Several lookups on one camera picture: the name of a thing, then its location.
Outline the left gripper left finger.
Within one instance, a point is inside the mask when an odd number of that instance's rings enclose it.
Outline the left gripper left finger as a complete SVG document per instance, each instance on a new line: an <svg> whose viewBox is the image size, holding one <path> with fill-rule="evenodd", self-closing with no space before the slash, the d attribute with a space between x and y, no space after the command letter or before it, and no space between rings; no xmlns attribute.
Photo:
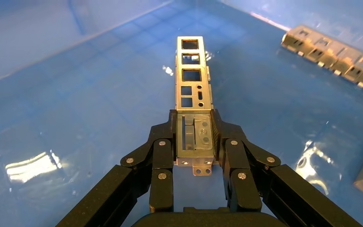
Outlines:
<svg viewBox="0 0 363 227"><path fill-rule="evenodd" d="M172 212L176 110L151 127L147 142L121 159L57 224L59 227L120 227L138 198L150 192L150 214L133 226L156 227L155 212Z"/></svg>

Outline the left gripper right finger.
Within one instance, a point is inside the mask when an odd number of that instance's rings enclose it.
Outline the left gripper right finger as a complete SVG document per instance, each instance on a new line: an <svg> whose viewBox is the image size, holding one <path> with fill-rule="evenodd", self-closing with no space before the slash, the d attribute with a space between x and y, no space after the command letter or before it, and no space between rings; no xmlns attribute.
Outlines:
<svg viewBox="0 0 363 227"><path fill-rule="evenodd" d="M212 111L217 160L236 223L247 227L357 227L359 222L280 159Z"/></svg>

